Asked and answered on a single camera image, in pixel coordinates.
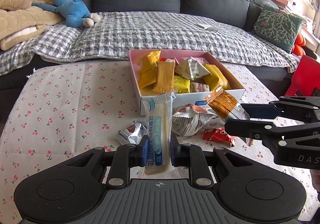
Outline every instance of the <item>orange pillow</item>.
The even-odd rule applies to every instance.
[[[305,46],[306,45],[306,38],[304,36],[302,36],[302,37],[303,37],[303,42],[300,46]]]
[[[302,49],[298,44],[294,44],[294,50],[292,53],[298,56],[302,56],[306,54],[304,49]]]
[[[297,35],[297,38],[296,40],[294,41],[295,44],[298,44],[298,45],[301,45],[303,43],[303,36],[302,34],[299,32],[298,35]]]

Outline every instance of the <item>silver wrapper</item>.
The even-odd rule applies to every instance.
[[[146,127],[140,121],[133,121],[131,126],[119,131],[115,137],[121,145],[137,145],[144,134],[147,134]]]

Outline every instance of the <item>stuffed animal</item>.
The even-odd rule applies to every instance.
[[[53,0],[56,6],[35,3],[33,6],[43,10],[60,13],[66,19],[66,25],[71,27],[92,27],[94,23],[100,22],[98,14],[90,13],[86,5],[81,0]]]
[[[306,55],[306,52],[304,51],[304,49],[301,48],[301,46],[305,46],[305,45],[306,45],[306,39],[299,32],[296,40],[294,41],[294,45],[292,47],[291,52],[298,56]]]

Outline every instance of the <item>blue plush toy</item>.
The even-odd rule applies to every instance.
[[[100,22],[98,14],[90,13],[86,5],[81,0],[53,0],[56,6],[32,3],[43,10],[60,13],[66,19],[66,25],[71,27],[92,27],[94,23]]]

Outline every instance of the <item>beige fleece blanket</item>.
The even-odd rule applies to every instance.
[[[32,1],[53,4],[52,0],[0,0],[0,49],[43,33],[47,25],[63,20],[60,14],[31,6]]]

